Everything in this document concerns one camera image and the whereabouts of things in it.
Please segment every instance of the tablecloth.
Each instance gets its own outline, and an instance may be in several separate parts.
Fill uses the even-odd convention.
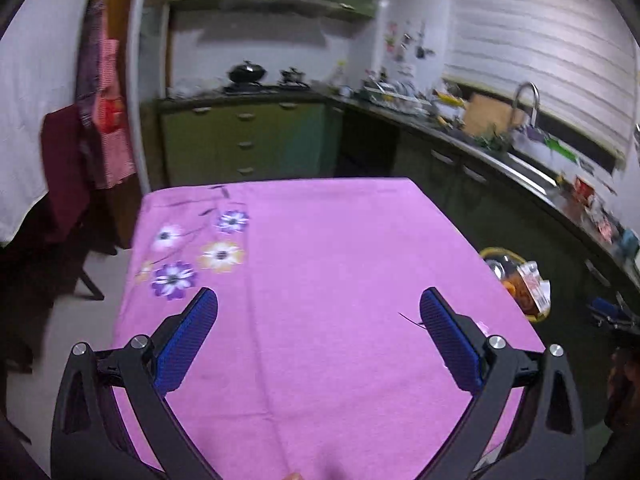
[[[413,479],[468,405],[419,320],[436,286],[516,348],[543,345],[471,245],[406,179],[257,182],[143,200],[114,346],[201,286],[218,319],[166,399],[225,480]],[[504,439],[515,392],[492,438]],[[122,392],[146,462],[158,466]]]

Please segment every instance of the pot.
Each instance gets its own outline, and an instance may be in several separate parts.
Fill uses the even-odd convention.
[[[297,68],[290,67],[289,70],[280,70],[282,75],[282,82],[288,83],[302,83],[305,78],[305,73],[300,72]]]
[[[260,65],[245,60],[241,65],[233,67],[228,76],[234,83],[257,83],[266,73]]]

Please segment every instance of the metal screw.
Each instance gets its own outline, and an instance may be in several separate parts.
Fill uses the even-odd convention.
[[[500,350],[502,348],[504,348],[505,346],[507,346],[507,342],[505,341],[505,339],[499,335],[492,335],[489,338],[489,345],[491,345],[492,348],[495,348],[496,350]]]
[[[131,340],[131,346],[140,350],[144,348],[148,342],[149,338],[146,335],[137,335]]]
[[[84,343],[78,343],[74,346],[72,352],[74,355],[82,355],[86,352],[86,345]]]
[[[564,355],[564,348],[557,344],[551,345],[549,347],[549,351],[551,352],[551,355],[555,357],[562,357]]]

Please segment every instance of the wooden cutting board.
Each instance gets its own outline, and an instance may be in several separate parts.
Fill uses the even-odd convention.
[[[501,134],[508,129],[510,117],[510,105],[491,97],[473,94],[466,107],[465,126],[462,130],[471,136],[477,137],[484,135],[487,129],[495,123],[496,132]],[[521,126],[525,119],[525,113],[522,110],[516,110],[513,127]]]

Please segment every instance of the floor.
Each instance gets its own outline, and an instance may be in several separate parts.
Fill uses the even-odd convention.
[[[104,301],[88,300],[88,291],[78,282],[75,292],[57,298],[47,313],[33,374],[8,374],[8,418],[30,437],[32,444],[25,444],[25,448],[47,474],[53,411],[69,351],[78,341],[97,350],[110,348],[129,258],[130,250],[117,256],[90,252],[84,270],[104,293]]]

